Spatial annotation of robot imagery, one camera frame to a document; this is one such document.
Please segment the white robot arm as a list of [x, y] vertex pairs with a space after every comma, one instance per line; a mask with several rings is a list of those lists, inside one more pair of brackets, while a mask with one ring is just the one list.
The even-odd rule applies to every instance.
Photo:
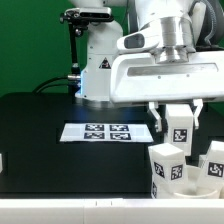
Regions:
[[89, 32], [75, 96], [94, 106], [224, 100], [219, 0], [71, 0], [64, 16]]

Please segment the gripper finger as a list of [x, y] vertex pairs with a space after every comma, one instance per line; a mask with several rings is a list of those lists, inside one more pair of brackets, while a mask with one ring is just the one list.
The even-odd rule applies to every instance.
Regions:
[[157, 132], [161, 132], [162, 131], [162, 119], [161, 119], [160, 114], [157, 111], [158, 108], [159, 108], [159, 105], [157, 102], [149, 102], [148, 103], [148, 112], [155, 119], [155, 130]]
[[199, 116], [203, 109], [203, 100], [202, 99], [194, 99], [193, 106], [195, 107], [195, 110], [193, 112], [194, 128], [198, 129], [199, 128]]

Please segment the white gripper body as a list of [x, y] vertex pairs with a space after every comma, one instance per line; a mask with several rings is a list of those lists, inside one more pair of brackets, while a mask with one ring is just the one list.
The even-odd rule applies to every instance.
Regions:
[[185, 63], [157, 64], [149, 53], [126, 54], [111, 68], [114, 103], [213, 101], [224, 98], [224, 51], [196, 52]]

